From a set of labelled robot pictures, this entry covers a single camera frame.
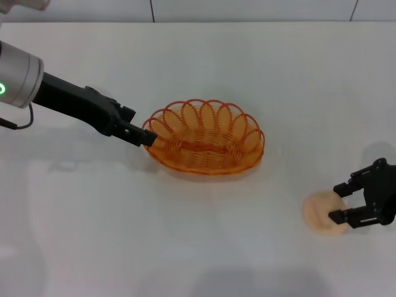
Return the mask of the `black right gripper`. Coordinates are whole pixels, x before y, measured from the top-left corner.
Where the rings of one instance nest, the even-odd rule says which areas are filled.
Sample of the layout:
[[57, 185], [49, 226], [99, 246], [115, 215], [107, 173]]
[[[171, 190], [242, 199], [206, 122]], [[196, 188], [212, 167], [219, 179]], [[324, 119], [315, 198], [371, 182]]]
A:
[[347, 223], [353, 229], [370, 225], [389, 225], [395, 219], [395, 165], [385, 158], [353, 172], [347, 183], [333, 187], [341, 198], [363, 189], [366, 206], [329, 212], [338, 225]]

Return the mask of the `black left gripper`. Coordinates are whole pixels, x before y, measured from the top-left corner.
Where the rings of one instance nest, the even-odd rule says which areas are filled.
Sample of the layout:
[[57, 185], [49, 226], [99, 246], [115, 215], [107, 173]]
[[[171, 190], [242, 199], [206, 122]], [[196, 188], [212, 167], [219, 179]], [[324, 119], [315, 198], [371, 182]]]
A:
[[78, 87], [46, 72], [33, 102], [137, 147], [151, 147], [157, 138], [156, 133], [130, 123], [136, 114], [134, 110], [91, 87]]

